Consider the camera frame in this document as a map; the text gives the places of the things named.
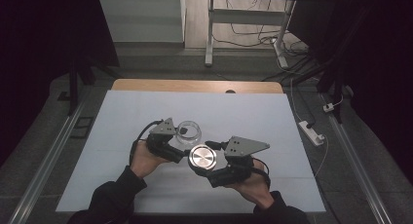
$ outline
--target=person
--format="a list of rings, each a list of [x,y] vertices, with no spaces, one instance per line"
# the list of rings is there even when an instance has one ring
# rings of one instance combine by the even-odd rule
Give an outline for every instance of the person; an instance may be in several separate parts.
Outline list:
[[[149,152],[145,141],[139,141],[130,166],[126,166],[116,181],[109,181],[94,190],[88,210],[81,210],[71,216],[68,224],[125,223],[133,215],[135,195],[146,188],[144,178],[159,165],[169,161]],[[256,168],[264,170],[264,165],[254,160]],[[270,192],[260,174],[253,173],[240,183],[226,185],[235,189],[247,201],[256,204],[254,223],[302,224],[310,223],[307,215],[298,208],[287,206],[278,191]]]

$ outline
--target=wire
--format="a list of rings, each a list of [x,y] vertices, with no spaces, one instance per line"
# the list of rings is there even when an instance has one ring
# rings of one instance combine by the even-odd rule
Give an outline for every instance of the wire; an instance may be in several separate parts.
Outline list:
[[[316,117],[314,116],[313,112],[312,112],[311,109],[310,109],[310,106],[307,104],[307,101],[304,99],[304,97],[303,97],[303,95],[301,94],[300,89],[298,89],[298,87],[297,87],[297,92],[300,94],[300,97],[301,97],[301,99],[303,99],[304,104],[305,104],[305,106],[306,106],[306,108],[307,108],[307,111],[310,113],[310,115],[311,115],[312,118],[313,118],[313,122],[310,123],[309,125],[311,125],[311,126],[315,125],[315,124],[316,124],[316,121],[317,121],[317,120],[316,120]]]
[[[291,82],[290,82],[290,90],[291,90],[292,107],[294,107],[295,116],[297,116],[297,118],[300,120],[300,122],[303,122],[303,120],[300,118],[300,116],[298,116],[297,110],[295,109],[294,96],[292,95],[292,79],[291,79]]]
[[[233,81],[233,80],[231,80],[231,79],[226,78],[225,76],[223,76],[223,75],[221,75],[221,74],[218,74],[218,73],[215,73],[215,72],[214,72],[214,74],[215,74],[217,77],[221,77],[221,78],[224,79],[224,80]]]
[[[278,34],[274,36],[266,36],[259,38],[259,42],[263,45],[273,45],[272,39],[278,39]]]
[[[301,75],[300,73],[298,73],[298,71],[300,71],[301,69],[303,69],[305,66],[306,66],[306,64],[307,63],[309,63],[310,61],[312,61],[314,58],[313,57],[311,57],[311,56],[305,56],[306,58],[307,58],[307,60],[304,60],[304,62],[303,63],[301,63],[300,64],[300,66],[298,66],[296,69],[295,69],[295,72],[298,74],[298,75]],[[310,69],[312,69],[313,67],[315,67],[316,66],[316,64],[313,64],[312,66],[310,66],[310,68],[309,68],[309,70]],[[286,75],[285,77],[283,77],[281,80],[280,80],[280,83],[282,84],[282,86],[283,86],[283,80],[285,80],[286,78],[288,78],[288,77],[290,77],[291,75]]]
[[[227,44],[231,44],[231,45],[235,45],[235,46],[240,46],[240,47],[256,47],[256,46],[262,45],[261,42],[260,42],[260,43],[257,43],[257,44],[252,44],[252,45],[241,45],[241,44],[237,44],[237,43],[230,42],[230,41],[221,41],[221,40],[217,40],[217,39],[213,36],[213,34],[212,34],[212,38],[213,38],[213,40],[215,40],[216,42],[227,43]]]
[[[324,154],[324,158],[321,161],[321,164],[319,165],[319,169],[316,172],[316,175],[314,175],[314,177],[317,177],[317,175],[319,174],[319,170],[322,168],[322,165],[324,164],[325,158],[327,157],[327,153],[328,153],[328,138],[327,135],[323,135],[325,137],[325,140],[327,141],[327,147],[325,148],[325,154]]]
[[[139,136],[137,137],[136,141],[133,142],[132,146],[131,146],[131,151],[130,151],[130,165],[131,165],[131,161],[133,160],[133,155],[134,155],[134,151],[136,150],[136,146],[137,143],[140,141],[140,138],[143,136],[143,134],[152,126],[154,125],[159,125],[161,122],[163,122],[164,120],[161,121],[154,121],[150,124],[148,124],[148,126],[146,126],[139,134]]]
[[[338,103],[333,104],[333,106],[339,105],[341,102],[343,102],[343,95],[341,94],[341,100]]]
[[[293,65],[290,67],[290,69],[293,69],[296,65],[298,65],[300,62],[302,62],[302,61],[305,60],[306,58],[307,58],[307,56],[304,56],[304,57],[301,58],[299,61],[295,62],[295,64],[293,64]],[[277,77],[277,76],[279,76],[279,75],[282,75],[284,72],[285,72],[285,71],[282,71],[282,72],[277,73],[277,74],[275,74],[275,75],[268,76],[268,77],[262,79],[261,82],[265,82],[265,81],[267,81],[267,80],[269,80],[269,79],[271,79],[271,78],[275,78],[275,77]]]
[[[299,40],[299,41],[296,41],[294,43],[291,43],[291,45],[289,45],[289,48],[291,49],[293,45],[301,43],[301,42],[303,42],[303,41]]]
[[[268,2],[267,12],[270,10],[270,5],[271,5],[271,0]],[[261,30],[259,30],[259,33],[258,33],[258,40],[259,40],[259,41],[261,41],[261,39],[259,38],[259,36],[261,36],[262,29],[264,29],[264,24],[261,26]]]
[[[268,168],[267,164],[265,164],[263,161],[261,161],[259,159],[256,159],[256,158],[252,158],[252,159],[262,163],[264,165],[264,167],[267,169],[267,174],[270,174],[270,169]]]
[[[294,72],[294,71],[289,71],[289,70],[284,70],[282,69],[282,66],[280,65],[280,62],[278,59],[276,59],[277,61],[277,65],[279,66],[279,69],[283,72],[287,72],[287,73],[291,73],[291,74],[297,74],[297,75],[304,75],[303,73],[298,73],[298,72]]]
[[[257,4],[257,2],[258,2],[258,0],[253,0],[253,1],[252,1],[252,6],[249,7],[248,9],[246,9],[246,10],[249,11],[251,8],[255,7],[256,4]],[[226,0],[226,4],[227,4],[227,9],[230,9],[230,8],[229,8],[230,6],[231,6],[231,9],[234,9],[234,7],[232,6],[232,4],[230,3],[229,0]],[[280,32],[279,30],[262,31],[262,28],[261,28],[261,31],[259,31],[259,32],[237,32],[237,31],[235,31],[235,29],[234,29],[234,24],[233,24],[233,23],[230,23],[230,24],[231,24],[231,29],[232,29],[233,32],[234,32],[235,34],[237,34],[237,35],[256,35],[256,34],[260,35],[260,34],[264,34],[264,33]]]
[[[283,51],[289,56],[303,56],[303,55],[308,54],[307,50],[292,50],[291,49],[292,44],[289,46],[289,49],[286,47],[285,42],[282,42],[282,45],[283,45]]]

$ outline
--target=metal frame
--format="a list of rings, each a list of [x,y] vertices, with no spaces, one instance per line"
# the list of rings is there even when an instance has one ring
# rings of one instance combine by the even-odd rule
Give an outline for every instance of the metal frame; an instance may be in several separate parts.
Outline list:
[[[78,107],[74,110],[74,113],[71,116],[67,117],[52,147],[49,149],[48,153],[42,161],[42,164],[37,169],[36,174],[31,179],[8,223],[25,223],[27,221],[31,210],[34,208],[37,199],[40,196],[40,193],[42,192],[44,186],[46,185],[46,182],[48,181],[49,175],[55,167],[56,161],[61,153],[61,150],[63,149],[63,146],[65,145],[73,127],[77,122],[77,119],[80,116],[80,113],[85,106],[86,100],[91,94],[92,88],[84,87],[84,89],[86,91],[82,95]]]
[[[329,120],[333,130],[344,150],[344,153],[349,160],[349,163],[355,173],[355,176],[358,180],[358,183],[361,187],[361,190],[364,192],[368,203],[370,204],[371,210],[376,217],[377,223],[379,224],[392,224],[392,220],[389,216],[389,213],[386,210],[385,205],[383,204],[379,193],[376,190],[373,182],[367,174],[367,171],[364,168],[364,165],[361,162],[361,159],[358,157],[355,146],[350,141],[349,136],[347,135],[346,129],[342,124],[340,124],[333,115],[329,115]]]
[[[213,38],[212,29],[214,23],[238,23],[238,24],[260,24],[260,25],[276,25],[280,26],[280,33],[277,40],[273,42],[276,50],[279,64],[282,68],[288,67],[288,64],[283,55],[281,48],[282,38],[287,29],[291,18],[292,9],[295,1],[287,0],[285,12],[264,12],[264,11],[245,11],[245,10],[228,10],[214,9],[213,0],[208,0],[208,29],[206,38],[206,63],[205,65],[212,66],[213,54]]]

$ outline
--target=black jacket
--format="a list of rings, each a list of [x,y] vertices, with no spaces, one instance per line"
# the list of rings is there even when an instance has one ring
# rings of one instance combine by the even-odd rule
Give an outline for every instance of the black jacket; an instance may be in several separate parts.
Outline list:
[[[106,182],[94,190],[88,210],[76,212],[68,224],[118,224],[127,221],[133,214],[134,196],[146,188],[143,179],[138,178],[130,169],[124,172],[116,182]],[[306,214],[293,206],[285,205],[280,192],[272,192],[274,203],[266,210],[255,207],[254,223],[301,224],[309,223]]]

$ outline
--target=round metal lid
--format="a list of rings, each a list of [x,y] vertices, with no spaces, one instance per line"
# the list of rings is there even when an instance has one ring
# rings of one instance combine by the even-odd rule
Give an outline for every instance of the round metal lid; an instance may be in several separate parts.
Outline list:
[[[216,153],[204,144],[199,144],[189,152],[189,162],[192,166],[213,169],[216,165]]]

